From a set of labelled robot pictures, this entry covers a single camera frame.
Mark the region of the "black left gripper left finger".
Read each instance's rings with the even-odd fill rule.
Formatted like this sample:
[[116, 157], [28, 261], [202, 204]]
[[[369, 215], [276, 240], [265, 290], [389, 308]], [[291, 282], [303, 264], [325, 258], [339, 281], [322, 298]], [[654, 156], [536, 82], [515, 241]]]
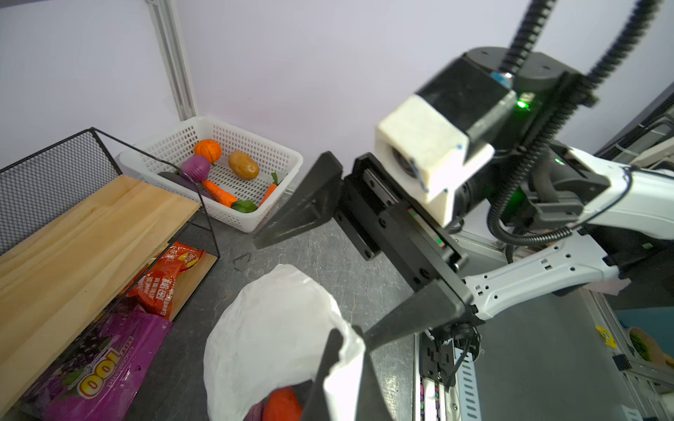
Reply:
[[305, 402], [302, 417], [300, 419], [301, 421], [330, 420], [324, 385], [326, 378], [330, 374], [330, 370], [338, 361], [340, 361], [339, 351], [342, 348], [342, 344], [342, 334], [339, 330], [333, 329], [328, 334], [328, 340], [326, 341], [326, 346], [321, 357], [321, 364], [319, 365], [316, 378], [313, 381], [309, 398]]

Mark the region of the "red tomato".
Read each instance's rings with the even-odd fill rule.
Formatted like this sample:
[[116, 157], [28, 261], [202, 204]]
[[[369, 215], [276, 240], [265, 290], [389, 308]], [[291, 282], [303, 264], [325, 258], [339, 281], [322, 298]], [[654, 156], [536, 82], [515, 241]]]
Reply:
[[262, 421], [300, 421], [303, 409], [292, 387], [275, 390], [263, 409]]

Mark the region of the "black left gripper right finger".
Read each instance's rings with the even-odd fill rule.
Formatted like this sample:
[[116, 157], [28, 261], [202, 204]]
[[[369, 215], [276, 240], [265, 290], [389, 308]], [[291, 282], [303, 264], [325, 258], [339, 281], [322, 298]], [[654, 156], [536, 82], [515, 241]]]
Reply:
[[363, 355], [363, 371], [356, 405], [356, 421], [392, 421], [369, 349]]

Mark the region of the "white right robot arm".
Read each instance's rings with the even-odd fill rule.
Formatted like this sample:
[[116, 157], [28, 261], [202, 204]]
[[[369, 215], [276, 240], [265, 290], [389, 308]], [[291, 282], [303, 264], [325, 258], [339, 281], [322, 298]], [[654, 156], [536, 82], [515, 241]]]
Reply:
[[535, 52], [554, 3], [533, 1], [509, 47], [462, 54], [387, 115], [349, 174], [321, 154], [254, 236], [276, 245], [335, 219], [366, 259], [385, 255], [412, 296], [365, 334], [369, 349], [414, 333], [470, 351], [500, 312], [591, 282], [670, 266], [673, 174], [558, 142], [576, 110], [649, 30], [635, 3], [587, 74]]

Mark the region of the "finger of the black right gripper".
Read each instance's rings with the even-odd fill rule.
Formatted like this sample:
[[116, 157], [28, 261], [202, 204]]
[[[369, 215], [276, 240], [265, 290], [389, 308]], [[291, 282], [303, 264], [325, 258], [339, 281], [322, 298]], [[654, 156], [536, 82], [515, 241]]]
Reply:
[[460, 319], [466, 306], [444, 280], [433, 280], [394, 308], [364, 334], [369, 351], [426, 329]]
[[257, 249], [271, 247], [326, 224], [342, 195], [343, 166], [324, 152], [288, 201], [253, 237]]

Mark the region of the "white plastic grocery bag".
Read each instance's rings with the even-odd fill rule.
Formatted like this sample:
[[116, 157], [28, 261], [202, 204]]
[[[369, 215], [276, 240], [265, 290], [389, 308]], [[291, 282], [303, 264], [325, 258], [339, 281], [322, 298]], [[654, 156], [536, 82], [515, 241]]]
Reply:
[[342, 344], [319, 385], [326, 419], [354, 420], [366, 347], [333, 296], [289, 264], [245, 286], [206, 341], [209, 418], [242, 420], [275, 389], [317, 379], [330, 333]]

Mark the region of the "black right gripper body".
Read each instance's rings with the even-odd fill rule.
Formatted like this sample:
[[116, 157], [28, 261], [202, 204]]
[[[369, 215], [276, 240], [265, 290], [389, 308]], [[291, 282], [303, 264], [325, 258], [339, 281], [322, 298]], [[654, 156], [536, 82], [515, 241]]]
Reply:
[[365, 260], [384, 254], [415, 292], [435, 280], [447, 282], [465, 307], [458, 321], [484, 324], [460, 277], [469, 261], [467, 252], [373, 154], [357, 158], [351, 174], [344, 177], [335, 220]]

